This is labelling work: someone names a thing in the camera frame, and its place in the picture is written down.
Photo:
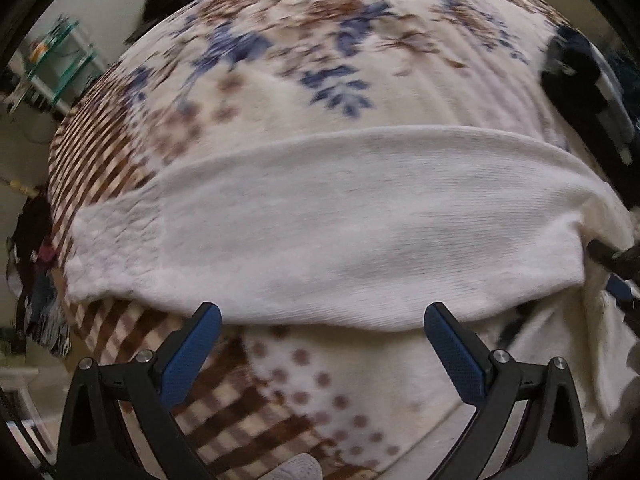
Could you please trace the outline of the white gloved hand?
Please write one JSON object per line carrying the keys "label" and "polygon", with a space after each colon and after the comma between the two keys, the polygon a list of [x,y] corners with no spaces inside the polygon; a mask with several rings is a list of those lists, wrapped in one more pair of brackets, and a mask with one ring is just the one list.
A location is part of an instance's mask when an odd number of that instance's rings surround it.
{"label": "white gloved hand", "polygon": [[277,466],[259,480],[322,480],[321,466],[308,453],[298,454]]}

